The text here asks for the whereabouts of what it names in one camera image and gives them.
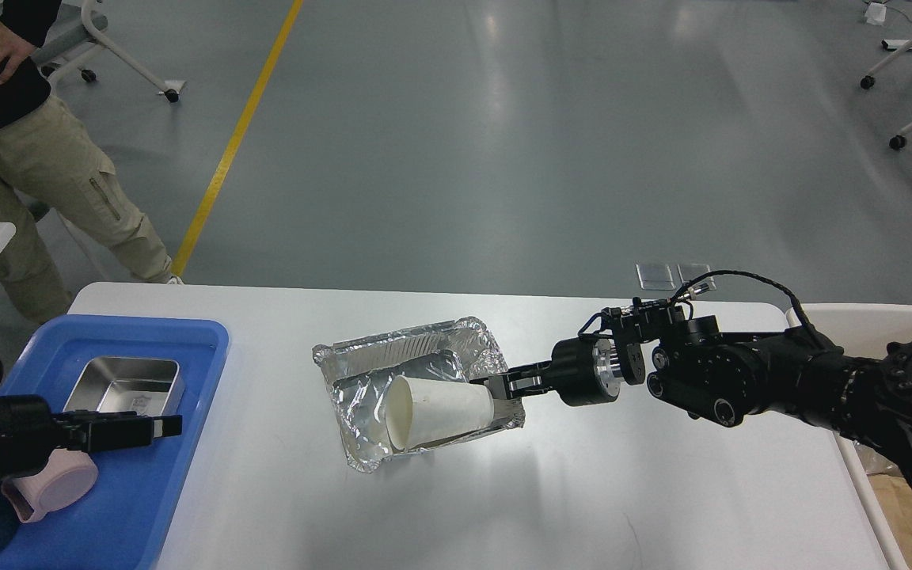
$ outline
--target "aluminum foil tray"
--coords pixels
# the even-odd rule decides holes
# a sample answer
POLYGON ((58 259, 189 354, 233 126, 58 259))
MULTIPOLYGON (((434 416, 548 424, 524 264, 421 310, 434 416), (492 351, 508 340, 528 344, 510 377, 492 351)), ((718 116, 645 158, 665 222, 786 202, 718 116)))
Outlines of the aluminum foil tray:
POLYGON ((509 369, 495 337, 476 317, 365 336, 333 346, 318 345, 312 348, 312 359, 325 378, 347 461, 362 473, 373 472, 391 458, 423 454, 522 427, 526 421, 521 401, 496 400, 495 421, 485 429, 403 452, 390 443, 382 409, 394 376, 468 382, 509 369))

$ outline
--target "stainless steel container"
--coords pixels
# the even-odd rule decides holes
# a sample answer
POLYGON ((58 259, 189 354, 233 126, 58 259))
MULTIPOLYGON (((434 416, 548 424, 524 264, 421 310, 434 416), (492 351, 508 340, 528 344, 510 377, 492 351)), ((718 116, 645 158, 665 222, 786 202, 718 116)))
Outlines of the stainless steel container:
POLYGON ((174 414, 184 390, 178 363, 160 358, 98 356, 87 362, 66 401, 65 412, 174 414))

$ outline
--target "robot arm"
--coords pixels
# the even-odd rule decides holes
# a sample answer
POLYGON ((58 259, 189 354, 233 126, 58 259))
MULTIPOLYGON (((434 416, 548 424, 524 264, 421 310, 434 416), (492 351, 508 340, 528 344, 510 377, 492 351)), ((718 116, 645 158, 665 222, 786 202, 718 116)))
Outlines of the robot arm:
POLYGON ((645 380, 658 400, 724 427, 772 410, 833 430, 886 455, 912 482, 912 341, 891 343, 883 360, 848 357, 783 290, 800 327, 721 332, 715 317, 685 315, 683 304, 705 291, 687 284, 669 299, 605 308, 576 338, 557 343, 550 361, 474 381, 495 397, 555 390, 569 405, 589 405, 615 401, 623 382, 645 380), (586 332, 597 320, 600 329, 586 332), (655 370, 647 375, 640 346, 652 342, 655 370))

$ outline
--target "person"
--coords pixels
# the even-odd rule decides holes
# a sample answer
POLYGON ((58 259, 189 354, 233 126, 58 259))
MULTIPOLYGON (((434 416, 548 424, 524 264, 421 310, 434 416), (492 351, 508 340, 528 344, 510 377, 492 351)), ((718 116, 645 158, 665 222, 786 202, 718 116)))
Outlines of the person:
POLYGON ((14 189, 54 207, 134 277, 181 282, 149 218, 124 195, 112 160, 29 57, 43 46, 60 4, 5 0, 0 18, 0 221, 16 226, 0 255, 0 283, 19 313, 39 324, 66 313, 72 295, 14 189))

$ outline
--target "white paper cup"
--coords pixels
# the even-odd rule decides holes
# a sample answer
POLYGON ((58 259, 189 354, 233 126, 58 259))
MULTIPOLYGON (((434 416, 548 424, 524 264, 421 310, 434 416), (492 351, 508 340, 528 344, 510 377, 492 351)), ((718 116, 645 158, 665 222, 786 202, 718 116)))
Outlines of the white paper cup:
POLYGON ((495 403, 484 386, 399 375, 386 394, 385 418, 393 447, 410 450, 487 427, 495 403))

